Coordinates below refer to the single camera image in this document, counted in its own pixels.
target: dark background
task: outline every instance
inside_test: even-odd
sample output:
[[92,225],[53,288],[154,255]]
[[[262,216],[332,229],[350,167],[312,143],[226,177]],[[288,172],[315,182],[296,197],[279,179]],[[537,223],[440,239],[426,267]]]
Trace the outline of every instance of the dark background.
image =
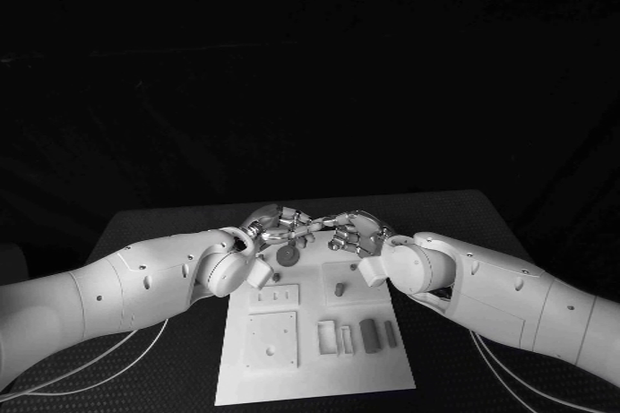
[[116,211],[474,188],[537,265],[620,300],[618,0],[0,12],[0,242],[31,277]]

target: black cloth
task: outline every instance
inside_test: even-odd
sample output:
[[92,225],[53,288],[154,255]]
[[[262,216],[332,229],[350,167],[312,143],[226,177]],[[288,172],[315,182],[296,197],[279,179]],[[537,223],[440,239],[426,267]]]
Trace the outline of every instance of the black cloth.
[[[400,234],[436,232],[530,261],[527,252],[479,191],[374,195],[279,203],[304,211],[312,218],[342,211],[364,210],[390,223]],[[87,262],[136,241],[237,226],[260,205],[262,202],[253,202],[122,211],[109,221]],[[151,351],[112,381],[68,396],[19,397],[4,403],[1,411],[526,411],[487,369],[466,329],[416,304],[391,286],[390,297],[415,378],[416,389],[410,391],[214,407],[229,299],[210,297],[197,301],[185,313],[168,320]],[[102,381],[142,353],[159,327],[161,324],[138,331],[107,357],[45,390],[71,391]],[[53,354],[18,377],[12,391],[30,388],[80,366],[125,335],[113,334],[87,340]],[[504,364],[541,391],[593,409],[614,411],[614,407],[620,406],[620,389],[598,377],[559,359],[507,348],[490,341],[487,343]],[[536,411],[573,411],[533,395],[510,378],[507,383]]]

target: white cable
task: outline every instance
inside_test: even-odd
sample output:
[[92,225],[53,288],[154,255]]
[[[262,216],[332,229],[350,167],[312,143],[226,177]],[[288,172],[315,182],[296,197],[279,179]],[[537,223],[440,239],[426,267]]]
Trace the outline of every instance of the white cable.
[[502,387],[504,387],[504,388],[505,388],[505,390],[513,394],[513,397],[514,397],[514,398],[515,398],[515,400],[523,404],[523,406],[526,406],[526,409],[527,409],[531,413],[537,413],[537,411],[536,411],[533,408],[530,408],[530,407],[527,406],[526,402],[518,398],[518,396],[514,394],[513,390],[507,387],[505,382],[504,382],[504,381],[502,381],[502,379],[500,378],[500,375],[498,375],[498,374],[497,374],[497,372],[494,371],[494,368],[490,366],[490,362],[488,362],[488,360],[487,360],[487,357],[484,357],[484,354],[481,353],[481,348],[479,348],[479,346],[477,345],[477,341],[475,341],[475,337],[474,337],[474,332],[472,332],[472,331],[469,331],[469,334],[471,334],[471,339],[474,340],[474,344],[475,344],[477,351],[479,352],[479,356],[481,356],[481,358],[484,359],[484,362],[487,363],[488,369],[490,369],[490,371],[492,372],[494,376],[497,377],[497,380],[501,382]]
[[526,386],[526,388],[533,391],[540,397],[544,397],[547,400],[552,400],[554,402],[559,402],[559,404],[563,404],[567,407],[572,407],[573,409],[579,409],[583,411],[588,411],[589,413],[605,413],[601,410],[596,409],[589,409],[588,407],[582,407],[577,406],[576,404],[573,404],[572,402],[563,401],[559,398],[552,397],[550,395],[547,395],[544,392],[539,391],[533,386],[530,386],[528,384],[526,384],[526,382],[523,382],[521,379],[518,379],[518,377],[514,375],[514,373],[507,369],[507,367],[502,365],[501,361],[494,357],[492,353],[490,352],[490,349],[487,347],[487,343],[484,343],[484,340],[479,338],[479,336],[475,334],[477,339],[479,340],[481,346],[482,348],[487,350],[490,357],[492,358],[494,362],[498,364],[498,366],[502,368],[502,371],[518,381],[520,384],[523,384],[523,386]]
[[129,339],[129,337],[135,334],[136,331],[132,331],[129,333],[129,335],[86,364],[83,364],[83,366],[80,366],[79,368],[76,368],[74,370],[71,370],[68,373],[61,374],[56,379],[50,380],[48,382],[44,382],[41,384],[38,384],[37,386],[34,386],[32,388],[28,388],[22,391],[18,392],[12,392],[4,395],[0,395],[0,402],[12,400],[15,397],[19,397],[22,395],[38,395],[38,396],[56,396],[56,395],[68,395],[70,393],[76,393],[76,392],[81,392],[89,390],[90,388],[93,388],[94,386],[97,386],[99,384],[103,384],[105,382],[107,382],[109,380],[112,380],[119,374],[122,374],[132,366],[133,364],[139,361],[139,359],[142,358],[142,356],[145,355],[145,353],[148,352],[148,350],[151,349],[152,345],[155,344],[158,337],[161,335],[161,332],[164,331],[167,325],[167,319],[164,320],[164,324],[161,326],[161,330],[158,331],[156,336],[154,337],[154,340],[151,342],[151,345],[148,346],[148,348],[145,349],[145,351],[142,352],[142,354],[138,356],[138,358],[130,362],[130,364],[122,368],[122,370],[113,374],[110,377],[107,377],[105,380],[102,380],[99,383],[93,384],[92,386],[89,386],[87,388],[81,388],[77,389],[76,391],[70,391],[70,392],[34,392],[37,389],[41,389],[44,386],[47,386],[51,383],[56,383],[58,380],[64,379],[66,377],[68,377],[70,375],[73,375],[74,373],[77,373],[83,368],[86,368],[86,366],[90,366],[102,357],[105,357],[118,347],[119,345]]

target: white board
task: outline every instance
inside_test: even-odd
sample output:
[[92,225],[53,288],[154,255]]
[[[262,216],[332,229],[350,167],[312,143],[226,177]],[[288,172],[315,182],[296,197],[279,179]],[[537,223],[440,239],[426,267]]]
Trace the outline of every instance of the white board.
[[[384,286],[380,290],[368,288],[358,270],[350,271],[350,264],[358,262],[354,254],[327,249],[331,235],[329,232],[315,233],[315,242],[308,243],[305,249],[299,250],[299,261],[291,267],[279,267],[276,263],[275,254],[280,245],[272,245],[263,251],[266,263],[279,274],[279,281],[273,283],[270,280],[266,283],[272,289],[265,292],[259,302],[256,291],[246,283],[229,295],[216,406],[415,388],[390,306],[390,292]],[[341,297],[334,296],[338,282],[344,283]],[[278,292],[276,299],[272,299],[273,291]],[[249,325],[249,316],[285,315],[286,312],[293,313],[296,321],[296,364],[289,365],[289,368],[283,367],[283,363],[272,367],[247,367],[246,340],[249,332],[254,329]],[[276,318],[262,319],[270,320],[267,324],[270,328],[279,327],[279,323],[273,320]],[[376,322],[381,345],[378,353],[371,355],[364,352],[358,329],[358,322],[364,319],[373,319]],[[316,323],[324,321],[334,322],[337,336],[334,355],[318,353]],[[391,323],[394,348],[387,346],[384,321]],[[344,344],[342,333],[347,338],[350,336]],[[280,336],[288,335],[289,333],[283,333],[283,327],[280,327]],[[273,343],[273,340],[263,340],[256,344],[253,353],[257,359],[269,359],[278,352],[285,351],[285,348],[279,348]],[[342,351],[344,345],[353,354]],[[269,346],[273,347],[273,355],[266,354]]]

